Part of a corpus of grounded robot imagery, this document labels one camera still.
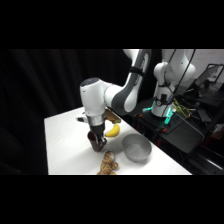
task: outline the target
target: black cable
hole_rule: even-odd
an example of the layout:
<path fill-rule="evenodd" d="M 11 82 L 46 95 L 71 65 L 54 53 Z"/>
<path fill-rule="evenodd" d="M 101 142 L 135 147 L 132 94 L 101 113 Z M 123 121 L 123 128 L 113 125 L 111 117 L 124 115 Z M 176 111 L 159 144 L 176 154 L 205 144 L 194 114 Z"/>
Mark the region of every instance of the black cable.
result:
<path fill-rule="evenodd" d="M 164 116 L 164 113 L 165 113 L 165 111 L 166 111 L 166 109 L 167 109 L 168 106 L 169 105 L 167 105 L 166 108 L 165 108 L 165 110 L 163 111 L 162 117 Z"/>
<path fill-rule="evenodd" d="M 196 52 L 196 49 L 194 49 L 194 51 L 193 51 L 193 54 L 192 54 L 191 59 L 190 59 L 190 61 L 189 61 L 189 63 L 188 63 L 188 66 L 187 66 L 187 68 L 185 69 L 185 72 L 184 72 L 182 78 L 180 79 L 180 81 L 179 81 L 179 83 L 178 83 L 178 85 L 177 85 L 177 87 L 176 87 L 176 89 L 175 89 L 175 91 L 174 91 L 174 94 L 176 94 L 176 92 L 177 92 L 177 90 L 178 90 L 178 88 L 179 88 L 179 86 L 180 86 L 180 83 L 182 82 L 184 76 L 186 75 L 186 72 L 187 72 L 187 70 L 188 70 L 188 68 L 189 68 L 189 66 L 190 66 L 190 64 L 191 64 L 191 62 L 192 62 L 192 60 L 193 60 L 193 57 L 194 57 L 194 55 L 195 55 L 195 52 Z"/>
<path fill-rule="evenodd" d="M 182 99 L 182 101 L 184 101 L 186 104 L 188 104 L 188 105 L 191 106 L 191 107 L 194 107 L 194 108 L 197 108 L 197 109 L 199 109 L 199 110 L 205 111 L 205 112 L 210 116 L 210 118 L 212 119 L 212 122 L 216 125 L 216 122 L 214 121 L 212 115 L 211 115 L 208 111 L 202 109 L 201 107 L 198 107 L 198 106 L 195 106 L 195 105 L 193 105 L 193 104 L 188 103 L 185 99 Z"/>

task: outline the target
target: cable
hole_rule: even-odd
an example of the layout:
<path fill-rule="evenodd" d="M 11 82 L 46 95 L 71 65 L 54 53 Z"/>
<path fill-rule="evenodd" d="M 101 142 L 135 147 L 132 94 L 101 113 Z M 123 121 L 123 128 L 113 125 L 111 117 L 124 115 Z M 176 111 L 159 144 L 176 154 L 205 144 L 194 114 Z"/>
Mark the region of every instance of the cable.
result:
<path fill-rule="evenodd" d="M 189 110 L 186 107 L 181 106 L 175 98 L 174 98 L 174 101 L 175 101 L 174 105 L 177 112 L 182 113 L 186 118 L 189 118 L 191 116 Z"/>
<path fill-rule="evenodd" d="M 193 57 L 194 57 L 194 55 L 195 55 L 195 52 L 196 52 L 196 49 L 194 49 L 194 51 L 193 51 L 193 54 L 192 54 L 191 59 L 190 59 L 190 61 L 189 61 L 189 63 L 188 63 L 188 66 L 187 66 L 187 68 L 185 69 L 185 72 L 184 72 L 182 78 L 180 79 L 180 81 L 179 81 L 179 83 L 178 83 L 178 85 L 177 85 L 177 87 L 176 87 L 176 89 L 175 89 L 175 91 L 174 91 L 174 94 L 176 94 L 176 92 L 177 92 L 177 90 L 178 90 L 178 88 L 179 88 L 179 86 L 180 86 L 180 83 L 182 82 L 182 80 L 183 80 L 183 78 L 184 78 L 184 76 L 185 76 L 185 74 L 186 74 L 186 72 L 187 72 L 187 70 L 188 70 L 188 68 L 189 68 L 189 66 L 190 66 L 190 64 L 191 64 L 191 62 L 192 62 L 192 60 L 193 60 Z"/>

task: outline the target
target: black background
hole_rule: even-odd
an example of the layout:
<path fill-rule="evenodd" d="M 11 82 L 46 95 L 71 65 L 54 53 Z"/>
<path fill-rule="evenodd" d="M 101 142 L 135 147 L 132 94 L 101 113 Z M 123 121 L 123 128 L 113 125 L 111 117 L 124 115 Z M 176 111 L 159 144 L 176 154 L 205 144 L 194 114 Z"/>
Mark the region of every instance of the black background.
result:
<path fill-rule="evenodd" d="M 161 61 L 152 49 L 139 101 L 153 96 Z M 122 49 L 0 50 L 0 174 L 48 174 L 44 119 L 81 107 L 87 78 L 123 86 L 130 66 Z"/>

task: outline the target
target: black stand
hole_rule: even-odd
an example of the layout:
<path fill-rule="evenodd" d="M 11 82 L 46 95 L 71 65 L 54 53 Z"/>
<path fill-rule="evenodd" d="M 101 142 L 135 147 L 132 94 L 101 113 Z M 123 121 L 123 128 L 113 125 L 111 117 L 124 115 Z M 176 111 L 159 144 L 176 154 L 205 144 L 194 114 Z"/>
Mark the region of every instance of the black stand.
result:
<path fill-rule="evenodd" d="M 165 134 L 169 134 L 172 132 L 175 128 L 177 128 L 179 125 L 181 125 L 184 121 L 178 117 L 178 115 L 174 114 L 172 118 L 170 119 L 169 124 L 166 126 Z M 165 126 L 165 120 L 166 118 L 160 118 L 156 117 L 154 114 L 152 114 L 151 111 L 146 111 L 143 113 L 143 116 L 141 117 L 145 122 L 150 123 L 155 129 L 161 129 Z"/>

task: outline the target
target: wire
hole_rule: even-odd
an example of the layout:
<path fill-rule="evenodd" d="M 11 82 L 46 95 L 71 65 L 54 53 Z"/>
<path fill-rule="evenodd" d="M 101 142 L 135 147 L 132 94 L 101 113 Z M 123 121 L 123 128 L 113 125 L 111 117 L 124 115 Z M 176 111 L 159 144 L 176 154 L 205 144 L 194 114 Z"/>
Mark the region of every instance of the wire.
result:
<path fill-rule="evenodd" d="M 213 119 L 212 115 L 211 115 L 208 111 L 202 109 L 201 107 L 197 107 L 197 106 L 195 106 L 195 105 L 192 105 L 192 104 L 188 103 L 185 99 L 182 99 L 182 101 L 184 101 L 186 104 L 188 104 L 188 105 L 191 106 L 191 107 L 194 107 L 194 108 L 197 108 L 197 109 L 199 109 L 199 110 L 205 111 L 205 112 L 210 116 L 210 118 L 212 119 L 212 122 L 214 123 L 214 125 L 216 125 L 215 120 Z"/>
<path fill-rule="evenodd" d="M 169 105 L 167 105 L 166 108 L 165 108 L 165 110 L 163 111 L 163 115 L 162 115 L 162 117 L 164 116 L 164 113 L 165 113 L 165 111 L 166 111 L 166 109 L 167 109 L 168 106 L 169 106 Z"/>

